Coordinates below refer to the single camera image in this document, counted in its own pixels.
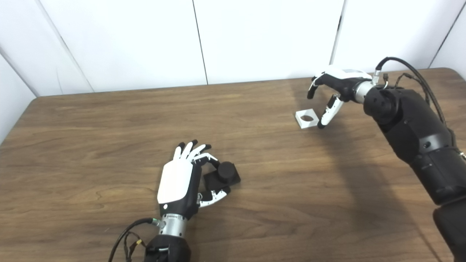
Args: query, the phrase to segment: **cable connector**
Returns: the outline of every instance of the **cable connector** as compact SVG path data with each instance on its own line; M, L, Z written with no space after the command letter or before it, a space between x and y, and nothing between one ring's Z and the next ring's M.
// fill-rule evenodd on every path
M378 79L379 79L379 75L380 75L380 70L376 70L376 71L374 72L374 75L372 76L372 84L373 84L373 85L377 85Z
M158 220L156 218L152 219L152 225L159 227L160 229L163 229L167 224L164 221Z

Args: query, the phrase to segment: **robotic finger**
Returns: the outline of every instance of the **robotic finger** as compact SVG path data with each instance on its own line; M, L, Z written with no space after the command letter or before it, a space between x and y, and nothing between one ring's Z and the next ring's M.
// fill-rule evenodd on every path
M319 123L317 124L317 127L319 127L320 129L326 127L333 119L333 117L338 113L343 103L344 101L340 100L339 94L332 95L330 101L327 103L327 107L325 109L324 114L322 115L321 119L319 120Z
M211 190L198 193L199 207L206 207L226 197L231 192L229 186L226 186L220 190Z

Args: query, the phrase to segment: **wooden table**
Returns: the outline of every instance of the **wooden table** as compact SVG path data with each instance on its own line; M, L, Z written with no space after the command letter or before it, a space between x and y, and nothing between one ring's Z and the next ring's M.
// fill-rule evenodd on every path
M466 82L450 69L421 73L465 149ZM35 99L0 148L0 261L106 261L127 225L158 216L161 168L194 138L242 178L189 222L194 262L452 261L435 205L360 104L325 130L299 128L294 112L321 115L332 94L307 100L310 82ZM148 241L157 230L135 231Z

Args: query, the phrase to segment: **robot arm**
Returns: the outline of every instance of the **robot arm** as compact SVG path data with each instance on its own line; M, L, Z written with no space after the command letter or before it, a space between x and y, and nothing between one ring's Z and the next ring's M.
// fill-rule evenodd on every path
M435 223L455 261L466 262L464 154L456 147L453 131L420 94L376 85L380 70L378 67L372 82L367 78L359 82L354 79L350 82L347 78L331 79L328 86L343 92L345 101L363 104L364 112L376 121L398 158L413 169L433 202L440 206L433 214ZM320 79L321 84L327 85L325 78Z

